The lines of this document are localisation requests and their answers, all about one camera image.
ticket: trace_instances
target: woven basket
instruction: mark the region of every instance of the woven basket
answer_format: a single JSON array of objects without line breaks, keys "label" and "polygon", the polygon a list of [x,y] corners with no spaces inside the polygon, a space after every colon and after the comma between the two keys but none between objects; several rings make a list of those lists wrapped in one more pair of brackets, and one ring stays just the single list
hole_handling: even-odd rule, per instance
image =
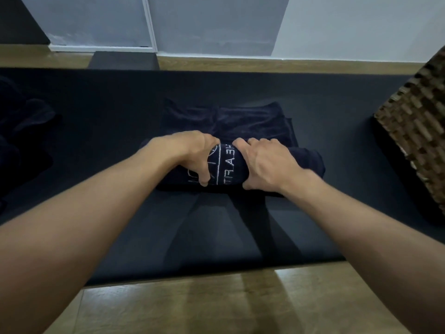
[{"label": "woven basket", "polygon": [[400,147],[445,215],[445,47],[374,117]]}]

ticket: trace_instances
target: right hand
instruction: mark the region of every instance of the right hand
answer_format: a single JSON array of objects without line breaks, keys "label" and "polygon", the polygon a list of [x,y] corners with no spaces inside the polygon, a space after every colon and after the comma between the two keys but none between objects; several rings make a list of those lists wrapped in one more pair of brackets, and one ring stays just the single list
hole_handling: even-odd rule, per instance
[{"label": "right hand", "polygon": [[241,152],[249,168],[249,178],[242,184],[246,190],[282,193],[302,169],[289,149],[276,139],[238,138],[233,145]]}]

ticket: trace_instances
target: gray wall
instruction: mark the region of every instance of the gray wall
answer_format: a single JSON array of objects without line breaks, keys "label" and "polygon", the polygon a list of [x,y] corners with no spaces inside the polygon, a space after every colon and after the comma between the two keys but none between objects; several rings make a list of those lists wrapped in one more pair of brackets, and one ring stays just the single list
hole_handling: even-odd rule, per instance
[{"label": "gray wall", "polygon": [[48,44],[21,0],[0,0],[0,44]]},{"label": "gray wall", "polygon": [[52,44],[151,47],[142,0],[23,0]]},{"label": "gray wall", "polygon": [[270,56],[289,0],[149,0],[169,53]]}]

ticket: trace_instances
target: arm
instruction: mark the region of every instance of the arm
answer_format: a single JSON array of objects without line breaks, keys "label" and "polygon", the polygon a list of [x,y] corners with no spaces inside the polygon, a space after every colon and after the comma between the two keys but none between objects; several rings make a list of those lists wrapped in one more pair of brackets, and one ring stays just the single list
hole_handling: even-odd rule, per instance
[{"label": "arm", "polygon": [[248,163],[245,189],[279,192],[308,213],[410,331],[444,332],[445,245],[300,168],[277,140],[233,144]]},{"label": "arm", "polygon": [[3,224],[0,332],[43,332],[170,169],[183,165],[207,185],[207,157],[217,144],[198,131],[154,138],[134,156]]}]

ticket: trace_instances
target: hand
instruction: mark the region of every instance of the hand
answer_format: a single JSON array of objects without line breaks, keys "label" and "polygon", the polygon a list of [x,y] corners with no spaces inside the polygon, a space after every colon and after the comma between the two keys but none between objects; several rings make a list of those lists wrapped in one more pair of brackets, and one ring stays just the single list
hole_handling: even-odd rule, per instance
[{"label": "hand", "polygon": [[241,152],[249,168],[249,178],[242,184],[246,190],[282,193],[293,177],[307,171],[276,139],[251,138],[246,142],[238,138],[233,145]]},{"label": "hand", "polygon": [[207,158],[218,138],[200,131],[184,131],[153,138],[146,147],[157,148],[155,154],[162,154],[172,160],[171,168],[181,165],[198,174],[199,183],[207,186],[210,180]]}]

